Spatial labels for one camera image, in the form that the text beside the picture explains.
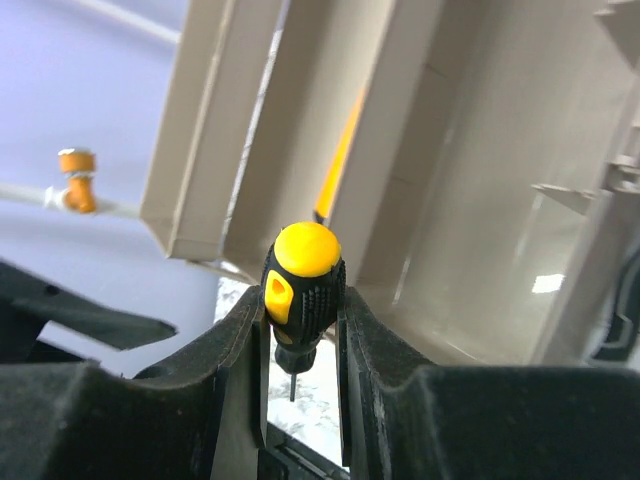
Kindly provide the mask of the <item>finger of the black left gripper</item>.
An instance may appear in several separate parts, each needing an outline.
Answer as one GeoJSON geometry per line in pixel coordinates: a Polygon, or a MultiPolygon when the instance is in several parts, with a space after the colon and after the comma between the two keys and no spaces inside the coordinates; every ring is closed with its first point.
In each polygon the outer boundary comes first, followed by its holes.
{"type": "Polygon", "coordinates": [[[119,350],[174,336],[172,325],[155,318],[112,309],[1,263],[1,361],[28,362],[44,326],[53,321],[119,350]]]}

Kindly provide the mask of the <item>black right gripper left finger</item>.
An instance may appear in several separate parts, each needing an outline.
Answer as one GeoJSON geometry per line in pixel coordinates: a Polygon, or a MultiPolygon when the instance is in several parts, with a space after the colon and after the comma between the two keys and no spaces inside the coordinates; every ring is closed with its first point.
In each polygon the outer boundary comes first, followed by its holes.
{"type": "Polygon", "coordinates": [[[136,379],[92,362],[1,370],[5,479],[254,479],[266,433],[261,293],[136,379]]]}

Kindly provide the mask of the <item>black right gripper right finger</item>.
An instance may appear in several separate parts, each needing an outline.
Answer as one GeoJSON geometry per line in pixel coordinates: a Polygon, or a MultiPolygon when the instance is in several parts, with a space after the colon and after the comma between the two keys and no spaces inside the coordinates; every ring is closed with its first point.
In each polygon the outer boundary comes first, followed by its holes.
{"type": "Polygon", "coordinates": [[[338,310],[342,462],[355,479],[635,479],[639,376],[439,366],[356,289],[338,310]]]}

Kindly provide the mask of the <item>black yellow large screwdriver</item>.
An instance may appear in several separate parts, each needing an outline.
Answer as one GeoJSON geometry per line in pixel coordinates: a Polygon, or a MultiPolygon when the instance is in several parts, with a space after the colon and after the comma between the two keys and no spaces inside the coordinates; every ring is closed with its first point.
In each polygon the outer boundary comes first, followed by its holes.
{"type": "Polygon", "coordinates": [[[283,228],[267,252],[261,288],[277,342],[275,360],[290,376],[294,401],[297,376],[313,367],[317,345],[345,296],[346,265],[335,234],[311,221],[283,228]]]}

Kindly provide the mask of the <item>yellow black utility knife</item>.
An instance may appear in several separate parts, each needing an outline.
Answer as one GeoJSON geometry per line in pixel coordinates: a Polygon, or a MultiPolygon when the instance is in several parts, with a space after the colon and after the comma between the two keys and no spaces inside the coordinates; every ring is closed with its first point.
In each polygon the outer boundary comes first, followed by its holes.
{"type": "Polygon", "coordinates": [[[365,97],[366,90],[363,89],[351,108],[340,135],[327,175],[314,206],[314,219],[317,223],[323,224],[331,212],[365,97]]]}

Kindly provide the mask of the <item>beige toolbox with clear lid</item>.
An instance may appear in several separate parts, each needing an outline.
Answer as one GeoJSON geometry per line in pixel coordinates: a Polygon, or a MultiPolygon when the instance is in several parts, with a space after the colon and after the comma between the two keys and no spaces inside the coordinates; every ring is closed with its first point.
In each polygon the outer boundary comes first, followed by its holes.
{"type": "Polygon", "coordinates": [[[635,1],[193,1],[141,218],[258,278],[324,215],[445,364],[623,364],[639,263],[635,1]]]}

